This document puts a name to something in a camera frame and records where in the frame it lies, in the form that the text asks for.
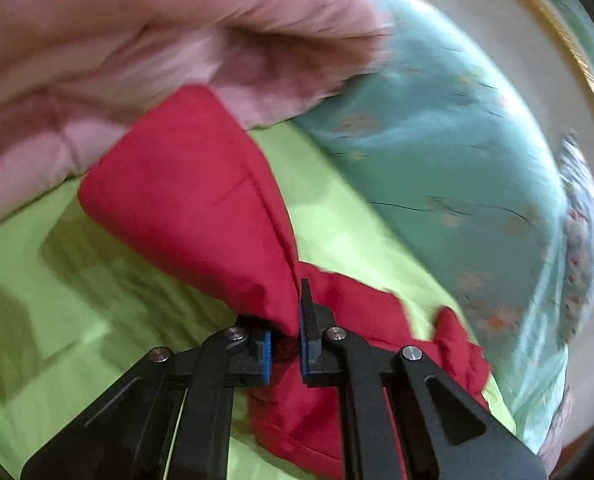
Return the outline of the red puffer jacket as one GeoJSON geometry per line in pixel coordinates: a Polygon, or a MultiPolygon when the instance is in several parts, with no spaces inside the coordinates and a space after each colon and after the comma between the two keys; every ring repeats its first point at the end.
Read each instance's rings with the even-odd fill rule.
{"type": "Polygon", "coordinates": [[[265,156],[219,101],[199,87],[171,96],[90,170],[78,197],[140,256],[280,332],[270,385],[248,397],[253,433],[276,456],[339,478],[338,396],[300,377],[301,289],[384,348],[408,344],[409,323],[395,296],[299,259],[265,156]]]}

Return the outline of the light green bed sheet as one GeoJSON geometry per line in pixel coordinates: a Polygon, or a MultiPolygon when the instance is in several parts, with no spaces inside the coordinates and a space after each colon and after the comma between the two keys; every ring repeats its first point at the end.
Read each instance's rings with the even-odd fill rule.
{"type": "MultiPolygon", "coordinates": [[[[392,292],[429,339],[455,300],[401,246],[306,133],[256,130],[299,257],[392,292]]],[[[0,223],[0,465],[26,460],[148,350],[183,350],[233,321],[220,301],[160,272],[81,210],[70,180],[0,223]]]]}

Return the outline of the white patterned pillow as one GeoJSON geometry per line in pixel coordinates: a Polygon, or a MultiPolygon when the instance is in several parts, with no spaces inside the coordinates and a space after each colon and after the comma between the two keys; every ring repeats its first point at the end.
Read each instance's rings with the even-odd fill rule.
{"type": "Polygon", "coordinates": [[[567,385],[570,342],[589,323],[594,313],[594,178],[576,135],[562,135],[558,170],[567,205],[562,219],[562,243],[554,257],[554,325],[545,332],[544,372],[554,374],[558,401],[538,456],[551,474],[565,445],[562,434],[572,409],[567,385]]]}

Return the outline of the teal floral quilt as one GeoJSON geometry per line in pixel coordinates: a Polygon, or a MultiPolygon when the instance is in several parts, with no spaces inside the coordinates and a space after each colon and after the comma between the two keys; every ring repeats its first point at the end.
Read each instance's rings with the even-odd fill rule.
{"type": "Polygon", "coordinates": [[[517,437],[544,445],[565,390],[567,201],[524,100],[424,0],[376,0],[387,61],[297,118],[461,306],[517,437]]]}

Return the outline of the pink folded blanket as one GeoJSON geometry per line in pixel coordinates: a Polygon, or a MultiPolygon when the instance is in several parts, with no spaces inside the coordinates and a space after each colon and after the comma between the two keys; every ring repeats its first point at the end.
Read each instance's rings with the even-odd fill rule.
{"type": "Polygon", "coordinates": [[[373,70],[389,32],[377,0],[0,0],[0,221],[188,84],[269,127],[373,70]]]}

